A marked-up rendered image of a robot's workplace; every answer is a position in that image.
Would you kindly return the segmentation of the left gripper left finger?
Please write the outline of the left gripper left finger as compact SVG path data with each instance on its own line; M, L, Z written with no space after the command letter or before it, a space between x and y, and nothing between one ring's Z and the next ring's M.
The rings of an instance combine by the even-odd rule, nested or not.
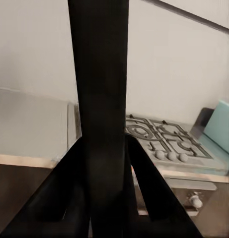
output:
M79 138L0 238L89 238L90 206Z

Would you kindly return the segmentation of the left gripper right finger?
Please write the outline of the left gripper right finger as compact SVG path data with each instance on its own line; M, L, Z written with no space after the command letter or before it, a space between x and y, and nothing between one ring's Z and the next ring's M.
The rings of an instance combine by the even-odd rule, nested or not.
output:
M139 218L132 169L150 221ZM204 238L140 142L125 134L123 238Z

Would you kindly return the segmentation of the poster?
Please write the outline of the poster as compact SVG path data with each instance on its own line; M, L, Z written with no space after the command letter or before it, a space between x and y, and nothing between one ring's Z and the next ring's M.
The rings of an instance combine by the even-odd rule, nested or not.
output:
M68 0L93 238L123 238L129 0Z

